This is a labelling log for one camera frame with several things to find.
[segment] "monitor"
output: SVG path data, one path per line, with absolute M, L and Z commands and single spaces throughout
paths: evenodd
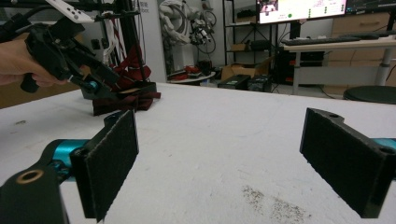
M 346 14 L 361 14 L 396 9 L 396 0 L 348 0 Z
M 347 0 L 257 0 L 258 23 L 270 24 L 342 16 Z

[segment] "black 3d-printed bracket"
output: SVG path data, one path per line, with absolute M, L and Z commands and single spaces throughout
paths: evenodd
M 300 151 L 361 217 L 379 217 L 395 175 L 393 148 L 355 131 L 338 115 L 307 108 Z

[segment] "stool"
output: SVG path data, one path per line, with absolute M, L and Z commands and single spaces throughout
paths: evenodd
M 361 86 L 344 91 L 344 99 L 396 105 L 396 87 Z

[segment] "hand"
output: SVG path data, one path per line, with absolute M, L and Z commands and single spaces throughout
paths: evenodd
M 0 85 L 22 81 L 24 74 L 32 73 L 35 83 L 41 87 L 64 84 L 52 76 L 29 54 L 23 39 L 0 44 Z

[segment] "keyboard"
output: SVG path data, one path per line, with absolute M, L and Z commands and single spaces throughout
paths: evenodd
M 360 39 L 378 39 L 379 37 L 387 37 L 389 35 L 396 35 L 396 30 L 390 31 L 375 31 L 375 32 L 361 32 L 355 34 L 339 35 L 338 37 L 358 37 Z
M 361 39 L 354 36 L 346 37 L 326 37 L 319 39 L 292 39 L 282 40 L 281 43 L 287 46 L 299 46 L 299 45 L 316 45 L 316 44 L 331 44 L 331 43 L 342 43 L 351 41 L 360 41 Z

